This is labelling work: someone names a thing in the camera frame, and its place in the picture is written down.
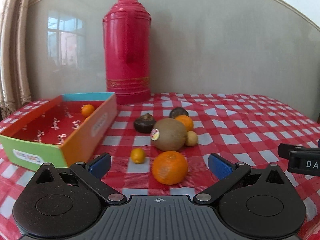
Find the red thermos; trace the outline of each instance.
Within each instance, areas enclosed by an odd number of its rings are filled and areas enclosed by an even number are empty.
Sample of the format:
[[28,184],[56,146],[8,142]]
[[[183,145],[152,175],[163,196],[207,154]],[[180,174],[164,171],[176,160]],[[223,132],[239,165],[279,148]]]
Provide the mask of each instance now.
[[151,17],[138,0],[118,0],[103,19],[107,91],[128,105],[150,98]]

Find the gray ribbed plate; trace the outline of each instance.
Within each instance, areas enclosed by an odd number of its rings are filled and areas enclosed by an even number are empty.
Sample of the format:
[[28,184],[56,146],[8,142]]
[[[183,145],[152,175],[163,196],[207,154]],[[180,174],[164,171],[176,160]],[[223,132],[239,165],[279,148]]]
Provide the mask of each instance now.
[[[107,208],[87,231],[70,240],[245,240],[226,228],[210,207],[187,196],[132,196],[125,205]],[[298,240],[292,236],[287,240]]]

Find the blue box side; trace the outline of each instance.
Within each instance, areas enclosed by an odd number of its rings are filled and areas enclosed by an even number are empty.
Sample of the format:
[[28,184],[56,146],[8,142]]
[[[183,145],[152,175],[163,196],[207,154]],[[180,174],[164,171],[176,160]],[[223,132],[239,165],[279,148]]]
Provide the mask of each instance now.
[[99,93],[76,93],[76,94],[62,94],[62,100],[68,101],[106,101],[114,93],[99,92]]

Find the curtain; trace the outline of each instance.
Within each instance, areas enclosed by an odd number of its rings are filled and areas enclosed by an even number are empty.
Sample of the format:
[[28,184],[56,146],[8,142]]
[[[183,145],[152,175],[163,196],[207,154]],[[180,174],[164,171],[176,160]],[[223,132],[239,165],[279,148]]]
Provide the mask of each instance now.
[[29,0],[3,0],[0,13],[0,109],[3,118],[31,101],[25,57]]

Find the red and white tablecloth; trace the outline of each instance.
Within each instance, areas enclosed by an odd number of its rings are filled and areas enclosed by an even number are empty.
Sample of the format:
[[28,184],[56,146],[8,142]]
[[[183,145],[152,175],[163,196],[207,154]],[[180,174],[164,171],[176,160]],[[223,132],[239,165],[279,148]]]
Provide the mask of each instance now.
[[[41,103],[25,106],[3,120],[0,127]],[[150,146],[148,134],[134,130],[133,121],[145,113],[152,114],[156,120],[168,117],[177,106],[184,107],[192,117],[199,145],[180,150],[188,161],[189,172],[182,183],[166,186],[159,184],[150,172],[160,151]],[[287,160],[277,154],[281,142],[317,147],[320,138],[317,123],[276,99],[258,95],[162,93],[153,95],[144,104],[119,106],[118,109],[118,116],[94,154],[109,152],[112,156],[112,167],[102,181],[114,189],[126,196],[188,194],[193,197],[217,181],[208,170],[210,153],[219,153],[233,163],[241,161],[255,168],[277,163],[307,208],[307,219],[300,235],[310,240],[320,239],[320,178],[287,172]],[[130,152],[135,147],[145,150],[145,163],[134,164],[130,160]],[[0,150],[0,158],[0,233],[5,239],[15,240],[20,233],[12,218],[12,206],[34,172],[10,163],[3,150]]]

